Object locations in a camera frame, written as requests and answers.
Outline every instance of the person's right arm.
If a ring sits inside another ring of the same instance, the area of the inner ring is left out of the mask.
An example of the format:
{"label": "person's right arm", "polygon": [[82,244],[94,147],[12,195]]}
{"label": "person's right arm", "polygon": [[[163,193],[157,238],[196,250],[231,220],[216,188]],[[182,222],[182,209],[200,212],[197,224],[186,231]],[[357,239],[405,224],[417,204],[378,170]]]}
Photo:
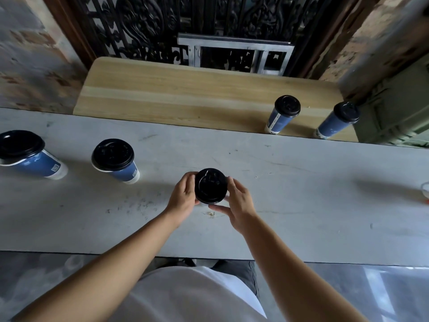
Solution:
{"label": "person's right arm", "polygon": [[277,305],[291,322],[368,322],[345,298],[300,260],[256,214],[248,189],[228,177],[229,216],[262,271]]}

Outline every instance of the black plastic lid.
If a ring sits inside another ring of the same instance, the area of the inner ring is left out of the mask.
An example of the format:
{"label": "black plastic lid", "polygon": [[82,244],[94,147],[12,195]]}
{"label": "black plastic lid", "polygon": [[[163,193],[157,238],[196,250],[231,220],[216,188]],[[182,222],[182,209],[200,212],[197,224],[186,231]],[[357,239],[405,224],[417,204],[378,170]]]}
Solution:
{"label": "black plastic lid", "polygon": [[0,134],[0,158],[21,160],[40,153],[45,148],[44,140],[25,130],[12,130]]}
{"label": "black plastic lid", "polygon": [[92,163],[101,170],[121,170],[134,160],[134,150],[124,140],[106,139],[95,147]]}
{"label": "black plastic lid", "polygon": [[225,175],[215,169],[206,168],[195,176],[196,199],[205,204],[221,202],[228,191]]}
{"label": "black plastic lid", "polygon": [[360,117],[359,109],[351,102],[339,102],[334,106],[334,113],[341,121],[351,124],[356,123]]}
{"label": "black plastic lid", "polygon": [[288,118],[294,118],[301,111],[301,104],[293,96],[284,95],[278,97],[274,103],[277,112]]}

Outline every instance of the ornate metal grille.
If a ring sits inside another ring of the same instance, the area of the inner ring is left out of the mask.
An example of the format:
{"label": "ornate metal grille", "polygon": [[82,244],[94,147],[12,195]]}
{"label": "ornate metal grille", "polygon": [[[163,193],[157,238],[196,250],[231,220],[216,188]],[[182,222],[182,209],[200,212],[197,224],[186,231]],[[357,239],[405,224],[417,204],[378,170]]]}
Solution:
{"label": "ornate metal grille", "polygon": [[[114,56],[187,65],[178,32],[291,42],[312,33],[331,0],[74,0],[86,14],[102,50]],[[203,50],[202,66],[247,71],[246,50]],[[280,65],[270,52],[267,64]]]}

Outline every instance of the pants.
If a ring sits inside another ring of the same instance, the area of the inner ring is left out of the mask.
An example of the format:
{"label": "pants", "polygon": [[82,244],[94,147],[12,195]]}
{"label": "pants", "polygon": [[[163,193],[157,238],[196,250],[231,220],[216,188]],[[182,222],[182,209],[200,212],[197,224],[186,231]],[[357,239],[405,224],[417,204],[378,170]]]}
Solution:
{"label": "pants", "polygon": [[[181,261],[177,259],[175,261],[169,262],[160,268],[175,266],[195,267],[196,265],[191,259],[186,258]],[[212,270],[236,276],[241,281],[243,281],[247,287],[250,288],[257,298],[259,298],[259,288],[255,274],[255,261],[218,260],[212,267]]]}

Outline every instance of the white shirt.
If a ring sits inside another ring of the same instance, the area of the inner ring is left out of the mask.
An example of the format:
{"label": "white shirt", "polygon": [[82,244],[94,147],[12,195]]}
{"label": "white shirt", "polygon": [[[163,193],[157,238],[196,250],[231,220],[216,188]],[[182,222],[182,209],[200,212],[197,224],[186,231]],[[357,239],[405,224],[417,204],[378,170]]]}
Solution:
{"label": "white shirt", "polygon": [[236,276],[207,267],[165,267],[142,277],[109,322],[266,322],[254,293]]}

